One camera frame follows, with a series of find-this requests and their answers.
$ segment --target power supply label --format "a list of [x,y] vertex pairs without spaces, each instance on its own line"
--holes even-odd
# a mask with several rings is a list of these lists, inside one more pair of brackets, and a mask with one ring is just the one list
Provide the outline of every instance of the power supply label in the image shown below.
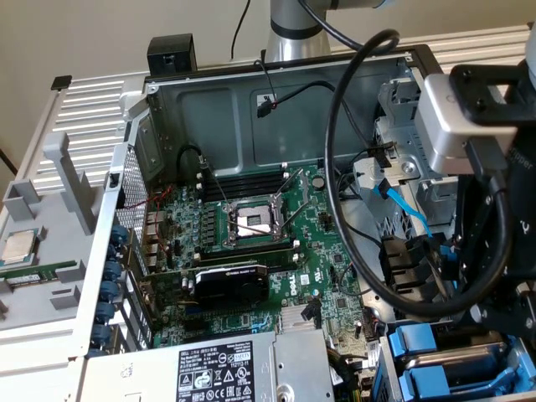
[[252,342],[228,343],[179,352],[177,402],[254,400]]

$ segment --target white wall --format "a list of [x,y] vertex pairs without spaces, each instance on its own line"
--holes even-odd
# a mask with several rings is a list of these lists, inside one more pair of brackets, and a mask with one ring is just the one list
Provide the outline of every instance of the white wall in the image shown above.
[[[52,79],[146,70],[153,36],[192,32],[198,62],[229,59],[245,0],[0,0],[0,147],[19,165]],[[269,0],[252,0],[235,55],[265,47]],[[347,10],[328,19],[366,40],[382,28],[403,36],[526,23],[535,0],[398,0],[379,10]],[[0,167],[0,193],[9,175]]]

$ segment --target motherboard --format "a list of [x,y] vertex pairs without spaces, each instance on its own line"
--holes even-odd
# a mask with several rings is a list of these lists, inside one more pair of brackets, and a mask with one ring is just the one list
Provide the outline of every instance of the motherboard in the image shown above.
[[157,317],[153,347],[245,333],[322,328],[332,348],[364,355],[373,325],[332,224],[322,164],[156,191],[147,216]]

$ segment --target green circuit board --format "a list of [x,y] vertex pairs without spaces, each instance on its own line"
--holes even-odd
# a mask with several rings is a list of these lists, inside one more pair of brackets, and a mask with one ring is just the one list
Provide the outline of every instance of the green circuit board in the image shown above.
[[[336,233],[327,205],[325,189],[315,189],[313,178],[324,178],[324,171],[317,165],[290,167],[287,176],[293,176],[282,194],[283,211],[288,219],[299,208],[301,211],[283,231],[282,243],[299,240],[300,248],[296,260],[295,251],[278,250],[272,252],[251,252],[240,257],[221,260],[201,261],[195,264],[196,251],[210,255],[229,250],[228,215],[224,211],[225,202],[201,204],[194,188],[176,188],[166,197],[166,203],[158,205],[171,218],[163,242],[172,245],[180,242],[180,255],[169,259],[163,253],[156,258],[153,273],[146,278],[152,282],[157,304],[161,307],[162,320],[155,332],[155,348],[193,342],[205,337],[233,335],[240,333],[280,331],[281,309],[303,306],[318,297],[322,303],[322,329],[326,339],[340,353],[363,354],[366,348],[364,337],[355,337],[355,322],[362,319],[360,300],[344,296],[339,291],[333,273],[340,275],[348,267],[350,260]],[[254,198],[262,204],[263,197]],[[252,237],[240,241],[240,247],[266,242],[265,236]],[[190,280],[195,273],[209,266],[233,264],[259,264],[269,267],[270,296],[267,301],[255,307],[241,307],[226,310],[202,310],[193,299],[181,298],[180,281]],[[343,286],[358,292],[358,283],[348,273]]]

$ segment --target wire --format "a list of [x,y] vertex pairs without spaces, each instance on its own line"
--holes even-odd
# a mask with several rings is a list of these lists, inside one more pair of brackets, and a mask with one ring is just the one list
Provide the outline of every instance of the wire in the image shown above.
[[363,276],[371,289],[385,302],[397,310],[406,314],[417,317],[446,317],[458,312],[465,311],[467,308],[477,304],[486,297],[498,281],[501,279],[504,266],[512,248],[512,219],[508,211],[508,199],[504,188],[495,193],[497,207],[497,247],[492,262],[485,272],[482,273],[467,291],[449,301],[437,303],[418,303],[394,292],[392,289],[384,286],[380,279],[373,273],[369,265],[359,252],[353,242],[352,236],[343,218],[343,210],[338,199],[337,180],[334,172],[334,143],[335,130],[337,128],[337,117],[343,100],[344,92],[348,88],[350,80],[355,71],[363,63],[365,58],[371,55],[372,51],[380,46],[384,41],[395,41],[399,33],[393,29],[386,29],[374,35],[353,57],[343,77],[340,79],[335,95],[332,98],[332,105],[328,116],[326,132],[326,149],[324,162],[326,168],[327,196],[332,207],[334,224],[338,229],[341,240],[345,245],[350,260],[358,269],[359,274]]
[[[298,88],[297,90],[294,90],[294,91],[282,96],[281,98],[277,99],[276,100],[276,107],[278,105],[280,105],[281,103],[284,103],[284,102],[292,99],[294,96],[300,95],[304,90],[308,90],[309,88],[312,88],[313,86],[321,86],[323,88],[329,89],[331,92],[335,92],[335,87],[332,84],[330,84],[329,82],[323,81],[323,80],[313,81],[313,82],[310,82],[309,84],[305,84],[304,86]],[[271,109],[276,108],[276,107],[274,107],[273,102],[271,102],[271,104],[269,104],[268,106]],[[352,112],[350,111],[350,107],[348,106],[348,103],[346,103],[345,100],[343,100],[343,108],[344,108],[344,112],[346,113],[346,116],[348,117],[348,121],[350,122],[350,126],[352,126],[353,130],[358,135],[358,137],[361,139],[361,141],[366,146],[366,148],[369,148],[370,147],[369,140],[367,140],[365,135],[361,132],[361,129],[359,128],[358,123],[353,118]]]
[[183,155],[186,151],[195,151],[195,153],[198,154],[198,157],[202,157],[203,153],[201,152],[201,149],[197,145],[193,144],[186,144],[179,148],[177,152],[177,161],[175,162],[176,168],[177,168],[177,178],[178,178],[178,171],[181,167],[181,159],[183,158]]
[[343,379],[344,384],[348,387],[350,392],[358,389],[358,381],[355,379],[353,371],[346,362],[345,358],[341,356],[336,350],[327,348],[327,360],[329,364],[335,369],[335,372]]
[[[340,43],[348,46],[350,49],[355,50],[356,52],[363,49],[363,45],[359,44],[358,42],[355,42],[353,39],[350,39],[345,34],[341,33],[337,29],[335,29],[333,26],[331,26],[329,23],[327,23],[324,19],[322,19],[318,14],[315,13],[315,10],[312,9],[312,7],[306,2],[306,0],[298,0],[300,5],[303,7],[303,9],[309,14],[309,16],[314,19],[318,25],[320,25],[324,30],[332,35],[336,40],[338,40]],[[368,54],[369,55],[379,55],[379,54],[386,54],[396,48],[396,46],[399,44],[399,37],[392,37],[389,39],[386,39],[389,41],[388,44],[385,44],[383,46],[377,46],[374,49],[372,49]]]
[[361,230],[355,229],[351,224],[348,222],[346,223],[347,227],[352,230],[356,235],[359,235],[363,237],[364,239],[367,239],[369,241],[372,241],[375,245],[377,245],[380,249],[382,248],[382,243],[379,240],[376,240],[374,237],[372,237],[370,234],[366,234],[362,232]]
[[171,193],[171,190],[172,190],[172,186],[169,186],[166,191],[164,191],[162,194],[159,194],[159,195],[155,195],[154,197],[151,197],[151,198],[148,198],[148,199],[145,199],[137,204],[134,204],[134,205],[129,205],[127,207],[125,207],[125,209],[133,209],[135,207],[139,207],[140,205],[143,205],[143,204],[147,204],[147,203],[151,203],[153,201],[157,201],[159,199],[163,199],[164,197],[166,197],[169,193]]
[[353,157],[350,163],[348,164],[348,168],[351,169],[352,165],[359,159],[359,157],[361,157],[361,155],[363,155],[364,153],[368,151],[369,151],[368,149],[363,149],[360,153],[358,153],[355,157]]
[[367,356],[362,356],[360,354],[343,354],[341,358],[360,358],[362,360],[367,360]]
[[242,23],[244,22],[245,15],[248,13],[248,10],[250,9],[250,4],[251,4],[251,0],[248,0],[248,2],[245,4],[242,17],[240,17],[240,21],[238,22],[236,30],[234,31],[233,43],[231,44],[231,60],[235,58],[234,51],[235,51],[236,38],[238,37],[238,32],[240,32],[240,28],[242,28]]
[[[337,191],[339,193],[340,196],[343,196],[344,195],[344,191],[349,188],[350,191],[353,193],[353,195],[355,196],[355,198],[352,198],[352,199],[362,199],[361,196],[358,194],[358,192],[355,190],[355,188],[353,188],[353,182],[354,180],[349,180],[348,181],[348,178],[354,178],[353,176],[353,173],[345,173],[343,175],[341,175],[341,177],[338,179],[338,183],[337,183]],[[345,188],[341,188],[341,184],[343,184],[343,182],[346,184],[346,187]]]
[[361,291],[359,293],[352,293],[351,291],[347,291],[346,289],[343,288],[343,279],[344,279],[344,276],[346,275],[346,273],[348,271],[350,271],[350,268],[352,268],[352,264],[350,264],[349,266],[347,266],[346,268],[344,268],[344,271],[343,273],[338,277],[338,290],[340,290],[340,292],[343,294],[343,295],[346,295],[346,296],[350,296],[350,297],[361,297],[362,295],[366,295],[367,293],[369,293],[370,291],[372,291],[372,289],[366,289],[364,291]]
[[2,159],[2,161],[6,164],[11,173],[13,173],[14,176],[17,176],[17,168],[15,165],[13,165],[13,162],[11,162],[11,160],[8,158],[8,155],[6,155],[2,149],[0,149],[0,159]]
[[277,108],[277,96],[276,96],[276,90],[274,90],[274,86],[272,85],[271,83],[271,78],[270,78],[270,75],[268,74],[268,70],[266,69],[266,65],[265,65],[265,62],[258,59],[258,60],[255,60],[255,62],[253,63],[253,65],[259,65],[262,70],[264,71],[265,73],[265,76],[266,78],[268,79],[268,84],[270,84],[270,89],[271,89],[271,94],[274,96],[274,100],[272,101],[272,109],[275,109]]

